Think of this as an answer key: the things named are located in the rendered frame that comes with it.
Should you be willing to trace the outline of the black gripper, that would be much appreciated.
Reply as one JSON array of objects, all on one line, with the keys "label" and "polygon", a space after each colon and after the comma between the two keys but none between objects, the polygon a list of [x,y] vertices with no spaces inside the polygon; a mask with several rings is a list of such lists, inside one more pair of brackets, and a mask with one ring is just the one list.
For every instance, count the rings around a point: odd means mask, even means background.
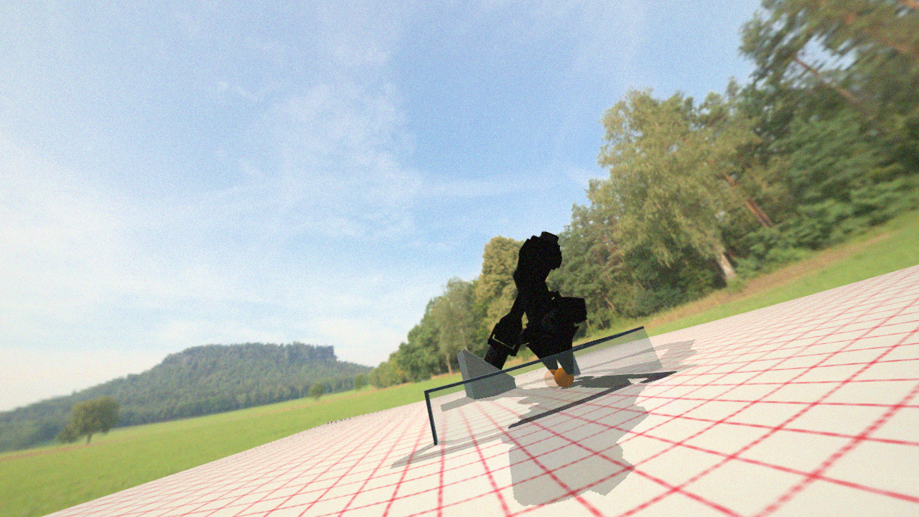
[{"label": "black gripper", "polygon": [[587,320],[584,309],[578,305],[556,309],[552,298],[554,291],[547,287],[537,288],[522,294],[520,309],[526,312],[526,328],[521,330],[520,345],[526,344],[537,358],[572,350],[572,338],[579,329],[574,323]]}]

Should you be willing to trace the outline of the low clear wall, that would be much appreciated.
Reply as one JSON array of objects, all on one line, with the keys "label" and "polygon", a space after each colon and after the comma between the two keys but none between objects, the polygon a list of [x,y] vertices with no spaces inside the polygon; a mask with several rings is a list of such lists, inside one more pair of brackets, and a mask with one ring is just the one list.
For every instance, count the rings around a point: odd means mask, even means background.
[{"label": "low clear wall", "polygon": [[662,368],[645,328],[511,372],[428,393],[437,444],[531,418]]}]

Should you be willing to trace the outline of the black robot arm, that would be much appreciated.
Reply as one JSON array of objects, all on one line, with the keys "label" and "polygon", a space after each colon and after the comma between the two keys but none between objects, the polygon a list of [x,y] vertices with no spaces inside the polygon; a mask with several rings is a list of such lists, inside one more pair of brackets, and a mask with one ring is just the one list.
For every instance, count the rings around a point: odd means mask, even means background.
[{"label": "black robot arm", "polygon": [[[531,239],[527,238],[524,245],[519,250],[518,268],[514,271],[514,282],[518,288],[518,296],[510,309],[510,313],[503,315],[501,320],[495,324],[487,344],[491,345],[485,356],[485,361],[491,363],[499,370],[502,370],[506,358],[518,354],[520,347],[518,335],[522,330],[522,317],[525,309],[520,309],[521,295],[537,288],[547,287],[547,279],[551,269],[560,269],[562,256],[560,245],[557,243],[557,236],[553,233],[542,231],[541,236],[532,235]],[[548,287],[547,287],[548,288]],[[584,309],[585,300],[578,297],[561,297],[560,292],[554,292],[555,297],[552,299],[556,309],[578,305]],[[492,338],[495,335],[495,338]],[[498,342],[498,341],[500,342]],[[503,343],[503,344],[502,344]],[[504,345],[505,344],[505,345]],[[508,345],[508,346],[506,346]],[[513,347],[511,349],[510,347]],[[510,347],[509,347],[510,346]]]}]

